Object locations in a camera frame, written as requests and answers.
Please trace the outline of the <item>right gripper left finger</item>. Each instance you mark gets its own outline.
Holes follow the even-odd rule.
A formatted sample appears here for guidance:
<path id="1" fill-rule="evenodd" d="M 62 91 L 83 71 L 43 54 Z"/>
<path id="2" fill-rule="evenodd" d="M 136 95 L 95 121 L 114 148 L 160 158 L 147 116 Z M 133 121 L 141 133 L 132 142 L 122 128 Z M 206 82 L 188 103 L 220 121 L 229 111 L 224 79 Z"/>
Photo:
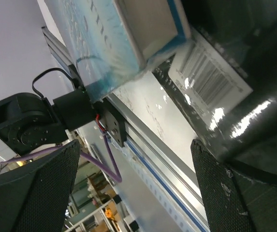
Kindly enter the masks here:
<path id="1" fill-rule="evenodd" d="M 0 174 L 0 232 L 60 232 L 80 157 L 73 140 L 49 155 Z"/>

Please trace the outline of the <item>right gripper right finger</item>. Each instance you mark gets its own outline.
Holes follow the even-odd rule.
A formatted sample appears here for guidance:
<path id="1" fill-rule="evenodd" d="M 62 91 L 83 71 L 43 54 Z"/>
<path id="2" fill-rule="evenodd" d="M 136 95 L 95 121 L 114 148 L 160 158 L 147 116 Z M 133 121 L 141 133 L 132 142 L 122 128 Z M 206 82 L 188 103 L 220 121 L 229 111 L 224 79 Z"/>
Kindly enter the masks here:
<path id="1" fill-rule="evenodd" d="M 192 160 L 212 232 L 277 232 L 277 175 L 218 162 L 199 139 Z"/>

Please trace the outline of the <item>teal blue book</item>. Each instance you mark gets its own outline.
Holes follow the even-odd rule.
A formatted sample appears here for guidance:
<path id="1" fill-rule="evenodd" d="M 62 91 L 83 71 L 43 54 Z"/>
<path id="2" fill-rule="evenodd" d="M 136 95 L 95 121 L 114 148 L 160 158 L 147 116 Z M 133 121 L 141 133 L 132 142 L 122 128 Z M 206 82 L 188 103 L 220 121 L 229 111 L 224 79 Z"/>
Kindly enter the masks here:
<path id="1" fill-rule="evenodd" d="M 48 0 L 92 102 L 140 78 L 190 39 L 179 0 Z"/>

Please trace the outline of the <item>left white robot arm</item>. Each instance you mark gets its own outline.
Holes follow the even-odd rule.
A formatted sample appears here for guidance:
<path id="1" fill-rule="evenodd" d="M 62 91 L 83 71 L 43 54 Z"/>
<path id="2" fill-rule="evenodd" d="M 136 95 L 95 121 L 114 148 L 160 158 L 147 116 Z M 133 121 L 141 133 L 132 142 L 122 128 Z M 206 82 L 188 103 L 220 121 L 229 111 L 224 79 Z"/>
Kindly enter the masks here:
<path id="1" fill-rule="evenodd" d="M 0 101 L 0 140 L 20 156 L 46 144 L 60 144 L 73 131 L 95 120 L 87 93 L 75 90 L 50 103 L 32 93 Z"/>

